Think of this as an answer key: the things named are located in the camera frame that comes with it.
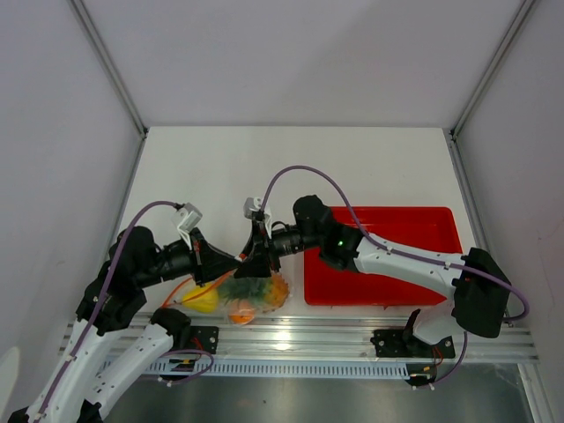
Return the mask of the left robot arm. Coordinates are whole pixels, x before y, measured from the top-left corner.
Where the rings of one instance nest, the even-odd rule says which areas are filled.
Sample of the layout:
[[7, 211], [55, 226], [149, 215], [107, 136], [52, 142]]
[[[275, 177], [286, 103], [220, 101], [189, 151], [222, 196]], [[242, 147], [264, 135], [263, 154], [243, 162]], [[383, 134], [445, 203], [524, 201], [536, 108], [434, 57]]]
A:
[[189, 236], [190, 243], [159, 249], [144, 226], [120, 234], [85, 290], [70, 341], [47, 386], [32, 404], [13, 412], [11, 422], [101, 422], [156, 359], [168, 353], [213, 357], [199, 347], [188, 316], [158, 308], [142, 335], [110, 367], [101, 366], [146, 303], [147, 287], [187, 275], [197, 283], [213, 282], [239, 266], [238, 258], [215, 249], [198, 230]]

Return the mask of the toy pineapple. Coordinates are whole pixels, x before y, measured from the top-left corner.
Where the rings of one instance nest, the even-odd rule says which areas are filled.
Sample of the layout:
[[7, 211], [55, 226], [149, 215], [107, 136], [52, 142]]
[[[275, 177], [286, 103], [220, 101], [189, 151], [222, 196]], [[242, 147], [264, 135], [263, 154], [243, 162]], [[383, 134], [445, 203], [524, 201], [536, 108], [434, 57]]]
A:
[[228, 277], [218, 288], [219, 297], [235, 309], [254, 309], [262, 312], [281, 308], [290, 293], [285, 279], [274, 273], [268, 278]]

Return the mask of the yellow toy lemon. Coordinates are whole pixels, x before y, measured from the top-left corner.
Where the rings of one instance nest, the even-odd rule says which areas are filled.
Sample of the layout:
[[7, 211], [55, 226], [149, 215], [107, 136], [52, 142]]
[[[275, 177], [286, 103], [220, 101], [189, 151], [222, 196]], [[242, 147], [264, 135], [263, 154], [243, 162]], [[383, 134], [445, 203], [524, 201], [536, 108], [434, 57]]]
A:
[[198, 287], [182, 297], [181, 305], [198, 313], [210, 314], [219, 306], [216, 288]]

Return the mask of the clear zip top bag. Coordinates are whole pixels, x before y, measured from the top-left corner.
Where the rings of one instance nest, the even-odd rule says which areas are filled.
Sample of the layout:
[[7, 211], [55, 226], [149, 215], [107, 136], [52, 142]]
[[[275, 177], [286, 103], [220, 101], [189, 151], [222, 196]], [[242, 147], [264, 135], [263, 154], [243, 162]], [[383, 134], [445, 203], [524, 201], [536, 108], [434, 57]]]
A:
[[291, 284], [278, 272], [268, 278], [236, 278], [228, 271], [208, 282], [193, 276], [184, 279], [161, 306], [204, 315], [221, 313], [230, 323], [242, 326], [282, 308], [290, 296]]

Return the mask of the toy orange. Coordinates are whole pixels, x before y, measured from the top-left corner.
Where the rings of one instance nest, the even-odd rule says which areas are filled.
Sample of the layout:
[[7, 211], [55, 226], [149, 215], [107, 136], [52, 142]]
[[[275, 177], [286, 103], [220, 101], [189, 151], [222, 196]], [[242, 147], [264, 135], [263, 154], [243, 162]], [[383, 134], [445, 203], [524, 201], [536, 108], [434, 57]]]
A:
[[228, 315], [231, 323], [235, 325], [246, 325], [248, 323], [251, 323], [255, 319], [255, 316], [255, 310], [252, 308], [237, 309]]

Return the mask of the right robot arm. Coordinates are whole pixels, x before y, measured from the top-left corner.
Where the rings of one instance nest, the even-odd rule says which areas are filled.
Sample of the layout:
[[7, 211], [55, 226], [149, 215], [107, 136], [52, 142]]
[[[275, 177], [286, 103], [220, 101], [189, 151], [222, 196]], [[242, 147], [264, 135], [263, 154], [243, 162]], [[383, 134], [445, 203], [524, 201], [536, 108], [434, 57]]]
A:
[[270, 209], [260, 197], [248, 198], [243, 212], [251, 233], [236, 278], [267, 278], [279, 270], [282, 257], [318, 249], [320, 259], [336, 270], [396, 278], [443, 296], [443, 302], [412, 315], [412, 326], [402, 335], [412, 355], [457, 333], [500, 335], [510, 283], [483, 249], [463, 255], [389, 241], [338, 222], [315, 195], [294, 202], [295, 223], [287, 229], [273, 229]]

